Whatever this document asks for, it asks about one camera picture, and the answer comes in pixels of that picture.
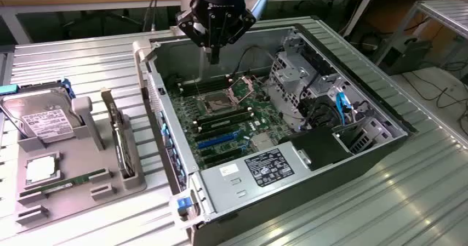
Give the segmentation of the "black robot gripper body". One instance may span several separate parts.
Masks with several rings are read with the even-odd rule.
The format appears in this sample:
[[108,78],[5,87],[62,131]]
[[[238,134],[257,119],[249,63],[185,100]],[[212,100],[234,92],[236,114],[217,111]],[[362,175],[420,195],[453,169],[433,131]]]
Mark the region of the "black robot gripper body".
[[210,44],[216,45],[225,13],[238,15],[245,10],[244,0],[192,0],[190,10],[209,31]]

